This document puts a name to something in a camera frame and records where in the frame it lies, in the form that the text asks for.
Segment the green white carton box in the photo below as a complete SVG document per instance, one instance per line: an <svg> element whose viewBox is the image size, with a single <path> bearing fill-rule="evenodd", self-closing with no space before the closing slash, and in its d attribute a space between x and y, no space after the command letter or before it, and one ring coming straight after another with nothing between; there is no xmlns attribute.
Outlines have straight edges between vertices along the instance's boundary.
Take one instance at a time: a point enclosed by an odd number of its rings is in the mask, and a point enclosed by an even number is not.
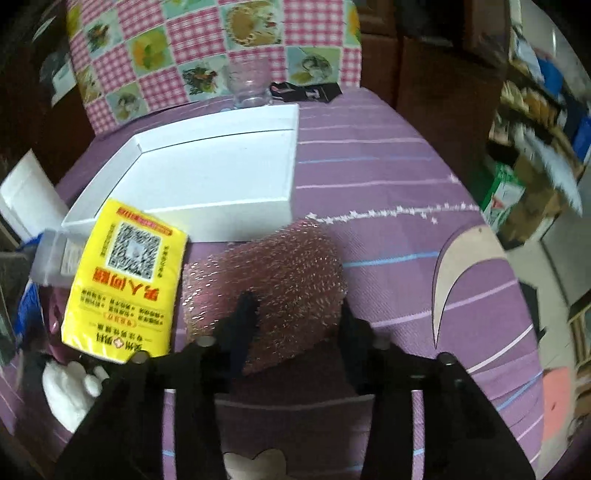
<svg viewBox="0 0 591 480"><path fill-rule="evenodd" d="M515 176L512 168L494 163L486 169L481 183L482 199L479 201L484 219L498 233L514 206L525 193L525 185Z"/></svg>

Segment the pink checkered fruit cloth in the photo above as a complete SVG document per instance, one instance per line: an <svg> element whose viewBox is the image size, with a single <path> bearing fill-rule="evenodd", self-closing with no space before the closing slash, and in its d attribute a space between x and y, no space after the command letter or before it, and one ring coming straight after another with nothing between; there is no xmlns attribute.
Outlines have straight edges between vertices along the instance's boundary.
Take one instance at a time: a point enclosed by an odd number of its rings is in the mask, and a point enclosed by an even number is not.
<svg viewBox="0 0 591 480"><path fill-rule="evenodd" d="M358 87L352 1L101 1L66 4L69 48L95 134L228 94L228 63L265 59L274 82Z"/></svg>

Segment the yellow QR code packet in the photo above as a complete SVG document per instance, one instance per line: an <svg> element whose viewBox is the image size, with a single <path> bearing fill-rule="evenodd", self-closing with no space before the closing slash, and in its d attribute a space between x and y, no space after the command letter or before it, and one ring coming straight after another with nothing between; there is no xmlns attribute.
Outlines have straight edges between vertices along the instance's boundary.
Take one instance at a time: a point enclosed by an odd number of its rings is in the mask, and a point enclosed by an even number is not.
<svg viewBox="0 0 591 480"><path fill-rule="evenodd" d="M116 200L103 205L63 314L61 341L124 363L169 352L187 235Z"/></svg>

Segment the pink glittery sponge pad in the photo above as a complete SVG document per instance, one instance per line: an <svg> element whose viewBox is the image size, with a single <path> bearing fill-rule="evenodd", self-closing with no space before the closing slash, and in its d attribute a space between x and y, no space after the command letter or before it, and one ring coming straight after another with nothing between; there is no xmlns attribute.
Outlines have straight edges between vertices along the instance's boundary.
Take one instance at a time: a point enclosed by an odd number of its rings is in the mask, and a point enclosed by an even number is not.
<svg viewBox="0 0 591 480"><path fill-rule="evenodd" d="M346 281L335 243L317 222L300 220L185 265L186 338L211 335L246 291L259 302L257 333L245 363L245 374L253 374L314 348L338 326Z"/></svg>

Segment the purple cotton pads pack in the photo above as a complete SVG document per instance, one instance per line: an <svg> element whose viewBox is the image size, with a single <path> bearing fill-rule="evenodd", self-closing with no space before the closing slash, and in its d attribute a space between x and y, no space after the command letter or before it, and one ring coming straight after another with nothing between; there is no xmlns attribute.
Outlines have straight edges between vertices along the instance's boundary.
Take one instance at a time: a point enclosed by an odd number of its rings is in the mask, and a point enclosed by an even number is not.
<svg viewBox="0 0 591 480"><path fill-rule="evenodd" d="M41 286L39 289L43 322L47 335L47 350L61 364L78 361L82 357L80 351L65 345L61 338L61 326L69 293L69 289L58 287Z"/></svg>

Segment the white panda plush toy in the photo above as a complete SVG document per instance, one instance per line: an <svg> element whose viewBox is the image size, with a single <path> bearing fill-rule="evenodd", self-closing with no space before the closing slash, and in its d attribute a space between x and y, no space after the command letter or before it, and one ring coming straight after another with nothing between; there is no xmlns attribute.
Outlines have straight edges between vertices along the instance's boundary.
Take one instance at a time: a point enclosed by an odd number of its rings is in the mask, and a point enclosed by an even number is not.
<svg viewBox="0 0 591 480"><path fill-rule="evenodd" d="M76 361L67 365L48 361L42 373L42 387L52 415L68 432L74 433L108 379L108 373L100 365L88 373Z"/></svg>

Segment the blue foil sachet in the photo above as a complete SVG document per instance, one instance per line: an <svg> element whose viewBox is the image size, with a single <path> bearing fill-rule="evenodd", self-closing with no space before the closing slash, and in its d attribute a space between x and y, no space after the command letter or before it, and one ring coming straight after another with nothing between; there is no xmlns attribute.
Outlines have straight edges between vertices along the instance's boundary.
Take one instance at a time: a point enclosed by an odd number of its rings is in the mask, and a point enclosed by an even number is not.
<svg viewBox="0 0 591 480"><path fill-rule="evenodd" d="M42 233L21 244L17 248L17 252L23 253L29 260L33 260L41 239ZM19 301L13 327L18 345L24 345L32 336L44 329L39 288L31 280L27 281Z"/></svg>

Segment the white shallow cardboard box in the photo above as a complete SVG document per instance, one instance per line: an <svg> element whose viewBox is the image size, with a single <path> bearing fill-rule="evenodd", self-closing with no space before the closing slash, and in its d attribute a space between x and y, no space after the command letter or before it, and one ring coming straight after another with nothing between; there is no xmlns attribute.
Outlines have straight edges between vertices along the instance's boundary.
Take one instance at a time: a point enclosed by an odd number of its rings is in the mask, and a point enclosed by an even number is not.
<svg viewBox="0 0 591 480"><path fill-rule="evenodd" d="M62 227L87 236L107 200L191 242L263 238L294 220L296 104L193 117L133 135L79 195Z"/></svg>

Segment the clear labelled wipes packet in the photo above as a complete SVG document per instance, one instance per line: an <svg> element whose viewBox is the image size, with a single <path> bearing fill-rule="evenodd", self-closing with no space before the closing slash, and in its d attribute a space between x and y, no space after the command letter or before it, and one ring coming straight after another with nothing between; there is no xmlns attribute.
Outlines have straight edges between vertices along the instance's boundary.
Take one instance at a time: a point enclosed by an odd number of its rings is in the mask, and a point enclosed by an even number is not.
<svg viewBox="0 0 591 480"><path fill-rule="evenodd" d="M30 271L33 283L69 289L73 283L86 238L64 231L45 230Z"/></svg>

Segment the clear drinking glass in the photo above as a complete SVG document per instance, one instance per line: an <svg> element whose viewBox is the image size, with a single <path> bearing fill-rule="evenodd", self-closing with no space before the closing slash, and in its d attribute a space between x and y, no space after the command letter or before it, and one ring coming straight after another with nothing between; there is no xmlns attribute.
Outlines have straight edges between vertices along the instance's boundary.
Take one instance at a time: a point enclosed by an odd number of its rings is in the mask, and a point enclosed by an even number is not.
<svg viewBox="0 0 591 480"><path fill-rule="evenodd" d="M266 58L232 60L225 66L228 91L236 109L270 105L270 63Z"/></svg>

